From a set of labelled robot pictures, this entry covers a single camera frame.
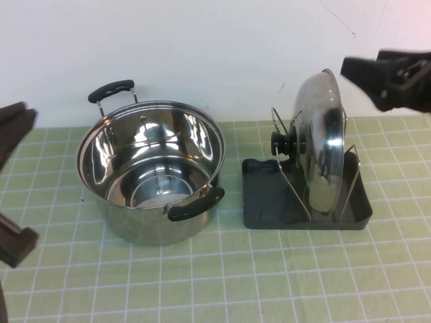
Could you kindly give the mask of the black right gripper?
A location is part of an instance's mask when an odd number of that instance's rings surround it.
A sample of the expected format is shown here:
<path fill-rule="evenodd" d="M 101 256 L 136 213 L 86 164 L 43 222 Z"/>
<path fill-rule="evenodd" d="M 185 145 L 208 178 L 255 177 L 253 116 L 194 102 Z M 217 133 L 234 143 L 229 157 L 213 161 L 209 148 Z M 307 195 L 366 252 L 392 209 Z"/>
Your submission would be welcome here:
<path fill-rule="evenodd" d="M 378 52 L 376 60 L 345 57 L 340 74 L 382 112 L 409 108 L 430 113 L 430 52 L 386 49 Z"/>

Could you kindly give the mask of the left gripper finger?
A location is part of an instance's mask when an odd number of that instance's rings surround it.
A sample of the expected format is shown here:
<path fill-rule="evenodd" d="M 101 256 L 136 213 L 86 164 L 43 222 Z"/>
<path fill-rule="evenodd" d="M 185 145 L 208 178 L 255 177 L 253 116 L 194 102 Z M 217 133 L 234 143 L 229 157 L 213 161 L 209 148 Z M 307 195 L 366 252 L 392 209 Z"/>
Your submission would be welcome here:
<path fill-rule="evenodd" d="M 1 170 L 16 147 L 33 129 L 37 115 L 37 110 L 30 109 L 25 102 L 17 102 L 1 108 Z"/>
<path fill-rule="evenodd" d="M 39 235 L 29 227 L 19 225 L 1 215 L 1 262 L 16 268 L 35 249 Z"/>

